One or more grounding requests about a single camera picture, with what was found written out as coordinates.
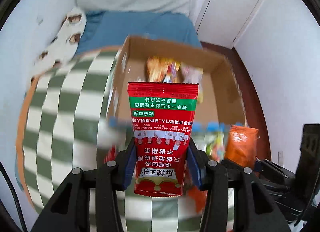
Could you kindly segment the red green spicy strip packet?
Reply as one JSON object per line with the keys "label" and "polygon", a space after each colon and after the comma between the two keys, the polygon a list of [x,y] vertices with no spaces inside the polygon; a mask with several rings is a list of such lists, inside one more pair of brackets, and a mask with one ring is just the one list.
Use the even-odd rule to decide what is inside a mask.
{"label": "red green spicy strip packet", "polygon": [[134,192],[181,196],[199,85],[129,82],[127,92],[137,150]]}

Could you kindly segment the clear yellow pastry packet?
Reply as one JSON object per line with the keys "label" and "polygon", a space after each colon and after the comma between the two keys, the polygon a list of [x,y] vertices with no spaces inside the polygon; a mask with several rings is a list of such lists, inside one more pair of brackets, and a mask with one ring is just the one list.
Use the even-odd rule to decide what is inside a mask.
{"label": "clear yellow pastry packet", "polygon": [[198,67],[193,67],[185,63],[181,63],[180,69],[183,76],[184,83],[197,83],[199,85],[199,94],[197,96],[197,102],[203,102],[203,89],[202,89],[202,77],[203,69]]}

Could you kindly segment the yellow instant noodle packet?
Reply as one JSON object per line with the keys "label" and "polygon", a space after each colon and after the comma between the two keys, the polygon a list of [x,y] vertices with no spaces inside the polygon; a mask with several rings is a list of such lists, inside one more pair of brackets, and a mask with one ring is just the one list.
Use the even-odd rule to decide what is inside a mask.
{"label": "yellow instant noodle packet", "polygon": [[153,56],[147,59],[146,66],[148,82],[179,83],[180,62]]}

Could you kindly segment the tall orange snack packet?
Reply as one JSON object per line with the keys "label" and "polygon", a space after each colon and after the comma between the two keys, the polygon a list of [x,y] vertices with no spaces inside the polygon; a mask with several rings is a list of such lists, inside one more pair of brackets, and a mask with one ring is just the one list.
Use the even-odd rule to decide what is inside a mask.
{"label": "tall orange snack packet", "polygon": [[232,125],[229,130],[225,159],[254,169],[257,156],[258,129]]}

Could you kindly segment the small red white packet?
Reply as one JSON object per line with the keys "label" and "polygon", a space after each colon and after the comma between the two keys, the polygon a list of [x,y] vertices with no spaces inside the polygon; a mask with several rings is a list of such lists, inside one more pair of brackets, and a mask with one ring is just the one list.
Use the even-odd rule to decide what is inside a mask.
{"label": "small red white packet", "polygon": [[117,148],[115,145],[112,145],[107,151],[107,154],[104,157],[104,163],[109,161],[115,161],[117,156]]}

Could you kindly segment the colourful candy bag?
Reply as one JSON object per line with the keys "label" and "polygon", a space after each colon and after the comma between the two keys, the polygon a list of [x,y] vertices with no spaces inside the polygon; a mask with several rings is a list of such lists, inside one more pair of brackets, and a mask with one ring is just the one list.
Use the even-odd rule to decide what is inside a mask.
{"label": "colourful candy bag", "polygon": [[210,130],[205,135],[206,154],[211,160],[221,162],[225,155],[223,128]]}

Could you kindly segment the green white checkered mat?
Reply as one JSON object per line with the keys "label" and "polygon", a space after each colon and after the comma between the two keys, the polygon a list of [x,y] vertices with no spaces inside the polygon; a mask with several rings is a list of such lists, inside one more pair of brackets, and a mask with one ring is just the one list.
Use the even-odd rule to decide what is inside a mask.
{"label": "green white checkered mat", "polygon": [[[112,129],[106,108],[117,48],[75,57],[50,69],[31,85],[17,135],[17,178],[40,213],[75,167],[92,170],[108,149],[123,150],[131,129]],[[171,198],[149,198],[130,185],[117,192],[125,231],[198,231],[202,213],[193,192]]]}

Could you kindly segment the open cardboard milk box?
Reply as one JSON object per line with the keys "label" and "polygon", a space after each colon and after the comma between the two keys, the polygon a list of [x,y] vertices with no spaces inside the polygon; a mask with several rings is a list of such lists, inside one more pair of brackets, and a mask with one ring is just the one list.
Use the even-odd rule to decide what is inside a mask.
{"label": "open cardboard milk box", "polygon": [[131,127],[141,163],[184,157],[196,124],[246,123],[225,56],[138,36],[128,36],[118,54],[106,118]]}

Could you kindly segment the white bear print pillow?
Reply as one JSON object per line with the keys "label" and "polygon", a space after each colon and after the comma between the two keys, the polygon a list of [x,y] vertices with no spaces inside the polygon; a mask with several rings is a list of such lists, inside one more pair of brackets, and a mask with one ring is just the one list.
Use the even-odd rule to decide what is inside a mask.
{"label": "white bear print pillow", "polygon": [[41,73],[59,67],[73,58],[86,23],[86,14],[81,8],[74,7],[67,13],[58,33],[36,58],[30,73],[31,81]]}

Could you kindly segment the blue bed sheet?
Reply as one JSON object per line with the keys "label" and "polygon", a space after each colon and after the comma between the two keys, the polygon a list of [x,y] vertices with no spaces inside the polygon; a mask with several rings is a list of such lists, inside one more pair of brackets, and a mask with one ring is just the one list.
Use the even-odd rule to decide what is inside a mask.
{"label": "blue bed sheet", "polygon": [[106,46],[121,46],[127,36],[179,42],[201,48],[192,21],[171,12],[89,11],[76,54]]}

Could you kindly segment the white door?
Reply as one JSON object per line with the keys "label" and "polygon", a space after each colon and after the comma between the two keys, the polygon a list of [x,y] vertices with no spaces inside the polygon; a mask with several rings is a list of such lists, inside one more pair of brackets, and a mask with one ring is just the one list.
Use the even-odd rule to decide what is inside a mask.
{"label": "white door", "polygon": [[197,29],[201,42],[231,48],[259,0],[209,0]]}

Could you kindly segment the white wall power strip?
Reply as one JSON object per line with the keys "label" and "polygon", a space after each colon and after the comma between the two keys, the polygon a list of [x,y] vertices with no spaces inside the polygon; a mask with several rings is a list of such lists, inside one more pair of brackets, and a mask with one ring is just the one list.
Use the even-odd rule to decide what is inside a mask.
{"label": "white wall power strip", "polygon": [[283,151],[278,151],[278,165],[281,167],[284,166]]}

